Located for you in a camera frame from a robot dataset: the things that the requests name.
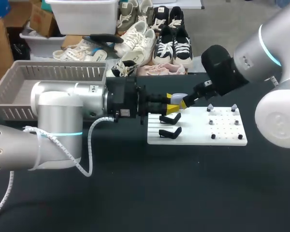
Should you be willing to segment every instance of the white storage bin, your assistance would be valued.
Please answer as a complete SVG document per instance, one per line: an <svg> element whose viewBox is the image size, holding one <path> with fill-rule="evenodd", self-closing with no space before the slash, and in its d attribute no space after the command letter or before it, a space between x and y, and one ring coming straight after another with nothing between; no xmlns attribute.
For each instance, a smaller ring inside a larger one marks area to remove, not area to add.
<svg viewBox="0 0 290 232"><path fill-rule="evenodd" d="M45 0L64 35L115 34L118 0Z"/></svg>
<svg viewBox="0 0 290 232"><path fill-rule="evenodd" d="M19 34L19 37L25 39L28 46L30 47L31 53L35 57L53 57L53 52L61 50L61 45L63 44L64 37L42 37L42 36L30 36L29 29L23 30Z"/></svg>

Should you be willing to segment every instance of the white board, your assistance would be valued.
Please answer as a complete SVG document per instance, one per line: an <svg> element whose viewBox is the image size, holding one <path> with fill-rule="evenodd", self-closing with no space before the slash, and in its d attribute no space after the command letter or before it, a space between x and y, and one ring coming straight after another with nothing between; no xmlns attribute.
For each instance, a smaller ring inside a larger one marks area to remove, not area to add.
<svg viewBox="0 0 290 232"><path fill-rule="evenodd" d="M207 112L207 107L191 107L180 110L181 118L176 125L160 123L159 116L148 115L147 142L152 145L219 145L219 146L245 146L247 138L239 109L235 112L230 107L214 107ZM175 132L182 127L182 132L176 139L160 138L159 130Z"/></svg>

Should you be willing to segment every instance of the black tablecloth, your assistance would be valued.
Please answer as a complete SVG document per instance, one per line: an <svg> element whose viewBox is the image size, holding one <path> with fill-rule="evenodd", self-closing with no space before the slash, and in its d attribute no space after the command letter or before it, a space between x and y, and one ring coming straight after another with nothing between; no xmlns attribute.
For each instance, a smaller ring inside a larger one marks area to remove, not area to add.
<svg viewBox="0 0 290 232"><path fill-rule="evenodd" d="M140 78L149 92L190 92L206 74ZM272 83L250 84L214 106L240 109L248 144L161 146L146 143L138 119L103 122L93 135L95 171L15 173L0 232L290 231L290 150L258 132L255 108ZM198 101L197 106L208 102ZM87 162L84 139L82 164ZM8 184L0 172L0 200Z"/></svg>

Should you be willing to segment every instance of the sneaker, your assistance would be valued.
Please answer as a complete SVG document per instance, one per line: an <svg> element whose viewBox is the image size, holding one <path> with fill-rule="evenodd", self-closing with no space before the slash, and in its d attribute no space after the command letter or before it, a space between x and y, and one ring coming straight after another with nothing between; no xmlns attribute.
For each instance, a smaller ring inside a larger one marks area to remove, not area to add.
<svg viewBox="0 0 290 232"><path fill-rule="evenodd" d="M137 21L147 23L147 28L153 25L154 6L151 0L143 0L137 12Z"/></svg>
<svg viewBox="0 0 290 232"><path fill-rule="evenodd" d="M97 46L87 40L82 39L78 44L67 46L67 48L75 51L85 51L87 55L91 56L92 51L97 48Z"/></svg>
<svg viewBox="0 0 290 232"><path fill-rule="evenodd" d="M158 64L153 66L139 67L136 71L137 76L161 76L161 75L184 75L184 66L172 64Z"/></svg>
<svg viewBox="0 0 290 232"><path fill-rule="evenodd" d="M179 6L175 6L171 10L169 27L173 30L177 30L180 27L185 27L184 13Z"/></svg>
<svg viewBox="0 0 290 232"><path fill-rule="evenodd" d="M169 23L169 8L165 6L156 7L154 9L153 25L150 27L159 36L162 28Z"/></svg>
<svg viewBox="0 0 290 232"><path fill-rule="evenodd" d="M185 28L179 28L174 38L174 59L173 64L182 64L185 68L192 65L192 47L190 37Z"/></svg>
<svg viewBox="0 0 290 232"><path fill-rule="evenodd" d="M120 61L106 72L107 77L130 76L133 71L144 61L144 53L141 50L130 51Z"/></svg>
<svg viewBox="0 0 290 232"><path fill-rule="evenodd" d="M120 3L120 16L117 20L117 33L119 35L124 34L135 23L138 6L137 0Z"/></svg>
<svg viewBox="0 0 290 232"><path fill-rule="evenodd" d="M67 48L53 52L54 59L60 61L94 61L92 56L87 55L85 51Z"/></svg>
<svg viewBox="0 0 290 232"><path fill-rule="evenodd" d="M172 63L173 59L173 35L171 29L164 27L157 38L153 53L154 64Z"/></svg>
<svg viewBox="0 0 290 232"><path fill-rule="evenodd" d="M139 34L139 42L133 50L142 50L144 52L145 58L141 63L141 66L146 65L151 60L151 54L154 50L155 41L156 35L153 29L147 30L144 35Z"/></svg>
<svg viewBox="0 0 290 232"><path fill-rule="evenodd" d="M117 55L121 58L127 52L132 51L139 40L139 34L145 34L147 30L147 23L140 21L132 25L125 34L121 36L124 40L123 43L116 43L114 49L117 51Z"/></svg>

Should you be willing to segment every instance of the white coiled cable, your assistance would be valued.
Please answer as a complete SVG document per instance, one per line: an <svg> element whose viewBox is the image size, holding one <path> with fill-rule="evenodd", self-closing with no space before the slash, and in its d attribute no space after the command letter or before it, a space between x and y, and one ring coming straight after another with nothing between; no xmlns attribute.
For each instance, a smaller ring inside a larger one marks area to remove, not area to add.
<svg viewBox="0 0 290 232"><path fill-rule="evenodd" d="M92 175L92 171L93 171L93 158L92 158L92 147L91 147L92 131L98 123L103 122L103 121L114 122L114 118L113 117L101 117L91 124L89 131L88 131L88 137L87 137L88 156L89 156L89 171L88 172L86 172L83 169L83 167L76 161L76 159L68 152L68 150L64 147L64 145L62 145L61 142L59 142L55 136L51 135L50 133L48 133L42 129L36 128L36 127L26 127L24 129L24 132L34 131L37 133L38 139L40 139L40 135L46 136L49 140L51 140L53 143L55 143L57 145L57 147L59 147L67 155L67 157L69 157L70 160L73 161L75 166L78 168L78 170L84 176L90 177ZM36 168L37 168L37 163L35 163L33 169L35 170ZM6 190L4 197L3 197L2 201L0 202L0 210L4 206L5 202L8 200L8 197L9 197L11 190L12 190L13 181L14 181L14 171L11 171L8 189Z"/></svg>

